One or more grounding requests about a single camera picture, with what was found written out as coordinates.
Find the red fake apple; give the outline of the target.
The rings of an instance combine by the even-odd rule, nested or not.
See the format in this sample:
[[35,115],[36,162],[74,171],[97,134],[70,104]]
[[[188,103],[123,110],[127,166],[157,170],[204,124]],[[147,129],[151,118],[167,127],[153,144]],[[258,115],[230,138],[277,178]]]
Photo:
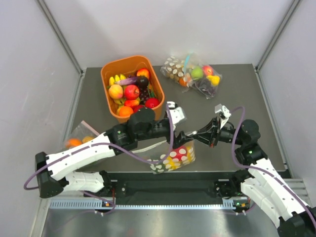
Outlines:
[[170,154],[169,157],[176,162],[186,161],[188,159],[188,149],[185,146],[181,146],[177,149],[174,149]]

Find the polka dot zip bag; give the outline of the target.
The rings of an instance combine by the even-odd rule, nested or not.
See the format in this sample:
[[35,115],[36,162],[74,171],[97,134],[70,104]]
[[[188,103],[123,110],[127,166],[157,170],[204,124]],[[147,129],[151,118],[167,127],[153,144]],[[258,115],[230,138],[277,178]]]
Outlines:
[[[134,154],[149,162],[163,160],[169,144],[166,141],[155,143],[151,146],[133,151]],[[193,163],[196,160],[194,141],[189,141],[177,149],[173,149],[169,156],[159,163],[150,164],[153,174],[161,174],[181,168],[182,166]]]

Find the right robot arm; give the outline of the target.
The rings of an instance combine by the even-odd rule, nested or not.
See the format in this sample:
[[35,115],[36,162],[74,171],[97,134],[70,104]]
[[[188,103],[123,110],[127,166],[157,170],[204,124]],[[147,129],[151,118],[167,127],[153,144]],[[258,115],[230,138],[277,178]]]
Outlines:
[[240,170],[230,178],[231,191],[248,196],[270,218],[280,237],[314,237],[316,209],[294,193],[273,167],[258,143],[258,124],[246,119],[236,128],[227,128],[220,122],[213,118],[192,137],[210,147],[218,142],[232,145],[232,158]]

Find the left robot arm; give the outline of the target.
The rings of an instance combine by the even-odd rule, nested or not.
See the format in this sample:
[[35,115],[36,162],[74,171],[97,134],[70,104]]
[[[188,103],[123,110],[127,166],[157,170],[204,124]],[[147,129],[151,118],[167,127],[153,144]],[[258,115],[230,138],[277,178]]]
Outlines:
[[127,122],[115,125],[96,138],[56,154],[38,153],[36,178],[41,198],[51,198],[66,191],[88,191],[108,195],[112,190],[105,171],[83,173],[77,170],[105,158],[122,153],[136,157],[131,150],[139,141],[165,137],[171,148],[188,141],[184,133],[175,136],[176,125],[186,118],[181,107],[167,109],[162,120],[155,120],[152,109],[141,108]]

